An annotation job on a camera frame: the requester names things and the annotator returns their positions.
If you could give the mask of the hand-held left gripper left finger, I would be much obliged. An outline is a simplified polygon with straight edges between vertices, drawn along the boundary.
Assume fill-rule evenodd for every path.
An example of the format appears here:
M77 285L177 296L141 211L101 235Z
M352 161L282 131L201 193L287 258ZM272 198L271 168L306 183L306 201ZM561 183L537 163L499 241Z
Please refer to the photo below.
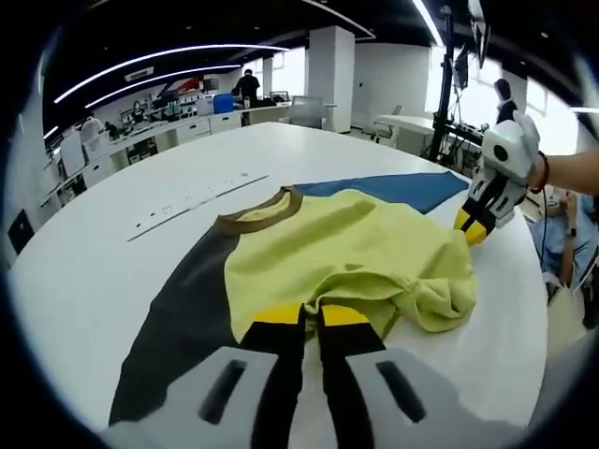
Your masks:
M301 390L305 309L259 312L238 348L222 347L167 389L138 422L100 434L108 448L285 448Z

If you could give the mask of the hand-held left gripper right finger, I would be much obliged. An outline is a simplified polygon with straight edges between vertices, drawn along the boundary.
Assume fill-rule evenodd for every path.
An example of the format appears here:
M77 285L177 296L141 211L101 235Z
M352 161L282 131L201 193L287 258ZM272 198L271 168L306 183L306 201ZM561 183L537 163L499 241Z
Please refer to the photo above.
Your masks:
M323 387L341 448L509 448L521 430L476 416L457 388L402 349L388 349L360 312L317 315Z

